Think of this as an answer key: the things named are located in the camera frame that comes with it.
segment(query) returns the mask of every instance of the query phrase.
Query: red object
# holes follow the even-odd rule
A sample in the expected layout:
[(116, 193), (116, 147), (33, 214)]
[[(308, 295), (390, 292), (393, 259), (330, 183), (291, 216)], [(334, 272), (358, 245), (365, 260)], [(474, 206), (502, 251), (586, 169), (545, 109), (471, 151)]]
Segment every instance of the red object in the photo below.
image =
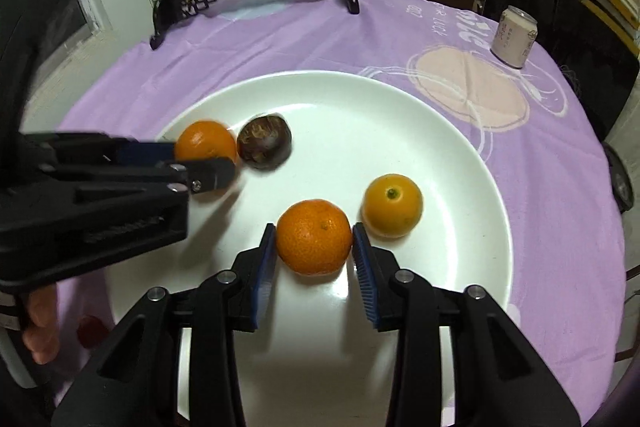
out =
[(107, 338), (110, 331), (98, 317), (85, 315), (78, 321), (76, 335), (78, 342), (84, 349), (94, 349)]

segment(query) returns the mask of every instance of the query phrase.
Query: chestnut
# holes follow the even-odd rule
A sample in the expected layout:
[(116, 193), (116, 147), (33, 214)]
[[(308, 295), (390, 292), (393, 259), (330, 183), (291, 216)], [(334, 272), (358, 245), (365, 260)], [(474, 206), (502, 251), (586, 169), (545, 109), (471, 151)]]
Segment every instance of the chestnut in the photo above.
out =
[(238, 134), (238, 155), (254, 169), (275, 169), (291, 154), (291, 130), (277, 114), (250, 120)]

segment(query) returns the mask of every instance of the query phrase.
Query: brown fruit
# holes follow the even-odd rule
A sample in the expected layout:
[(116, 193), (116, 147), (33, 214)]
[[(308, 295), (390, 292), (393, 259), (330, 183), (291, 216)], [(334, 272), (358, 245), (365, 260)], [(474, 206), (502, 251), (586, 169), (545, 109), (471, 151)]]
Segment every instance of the brown fruit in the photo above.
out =
[(302, 275), (326, 275), (346, 261), (353, 240), (349, 220), (333, 203), (300, 201), (278, 220), (276, 247), (281, 259)]
[(291, 130), (277, 114), (249, 121), (238, 134), (238, 154), (255, 169), (274, 169), (291, 154)]

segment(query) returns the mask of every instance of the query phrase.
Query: yellow orange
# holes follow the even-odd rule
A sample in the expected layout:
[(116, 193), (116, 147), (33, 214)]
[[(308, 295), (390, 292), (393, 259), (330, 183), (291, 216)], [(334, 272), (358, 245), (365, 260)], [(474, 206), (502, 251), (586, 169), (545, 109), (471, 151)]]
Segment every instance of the yellow orange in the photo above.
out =
[(407, 235), (422, 216), (422, 193), (411, 179), (386, 174), (373, 180), (362, 202), (362, 220), (374, 235)]

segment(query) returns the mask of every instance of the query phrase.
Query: mandarin orange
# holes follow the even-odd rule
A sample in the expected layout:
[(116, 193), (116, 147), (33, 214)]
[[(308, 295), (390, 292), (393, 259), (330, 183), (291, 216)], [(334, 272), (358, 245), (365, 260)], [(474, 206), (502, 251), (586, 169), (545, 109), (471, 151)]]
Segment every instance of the mandarin orange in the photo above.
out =
[(362, 220), (375, 235), (407, 235), (422, 217), (422, 193), (406, 176), (386, 174), (371, 182), (362, 202)]
[(175, 159), (204, 160), (226, 157), (236, 162), (236, 138), (225, 125), (213, 120), (199, 120), (187, 127), (174, 147)]
[(347, 216), (329, 201), (300, 201), (280, 216), (276, 227), (281, 259), (302, 275), (338, 271), (349, 256), (351, 242)]

